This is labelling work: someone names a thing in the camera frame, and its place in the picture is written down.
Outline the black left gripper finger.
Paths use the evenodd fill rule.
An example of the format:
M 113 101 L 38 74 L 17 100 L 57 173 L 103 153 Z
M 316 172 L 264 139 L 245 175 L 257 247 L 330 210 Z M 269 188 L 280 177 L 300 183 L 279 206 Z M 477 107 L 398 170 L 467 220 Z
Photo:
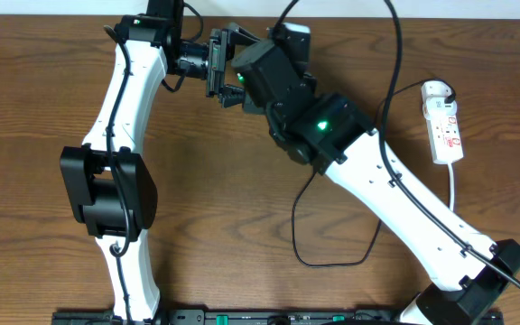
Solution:
M 218 94 L 218 101 L 223 108 L 243 104 L 245 99 L 246 91 L 244 88 L 229 84 L 225 85 Z
M 227 29 L 229 32 L 229 42 L 233 45 L 250 46 L 260 41 L 257 36 L 237 23 L 230 23 Z

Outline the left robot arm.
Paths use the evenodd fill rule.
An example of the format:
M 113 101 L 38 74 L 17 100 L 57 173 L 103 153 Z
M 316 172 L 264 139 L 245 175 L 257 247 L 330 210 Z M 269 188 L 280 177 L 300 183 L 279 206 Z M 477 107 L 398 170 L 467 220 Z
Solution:
M 159 88 L 174 93 L 167 75 L 206 81 L 206 94 L 224 107 L 243 102 L 244 90 L 224 82 L 238 45 L 258 37 L 232 23 L 200 43 L 181 36 L 184 1 L 151 1 L 145 13 L 105 26 L 116 44 L 116 61 L 94 125 L 79 146 L 66 146 L 60 171 L 74 218 L 85 225 L 103 256 L 115 294 L 112 311 L 75 313 L 68 324 L 166 324 L 151 266 L 148 232 L 158 192 L 143 159 L 144 137 Z

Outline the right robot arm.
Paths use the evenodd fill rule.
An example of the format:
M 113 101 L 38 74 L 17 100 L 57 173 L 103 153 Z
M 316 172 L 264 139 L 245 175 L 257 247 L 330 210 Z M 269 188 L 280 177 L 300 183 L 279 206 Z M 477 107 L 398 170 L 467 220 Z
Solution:
M 451 211 L 398 159 L 370 119 L 340 94 L 315 96 L 294 57 L 263 40 L 232 67 L 292 160 L 361 200 L 415 255 L 430 286 L 397 319 L 476 324 L 520 269 L 520 246 L 495 242 Z

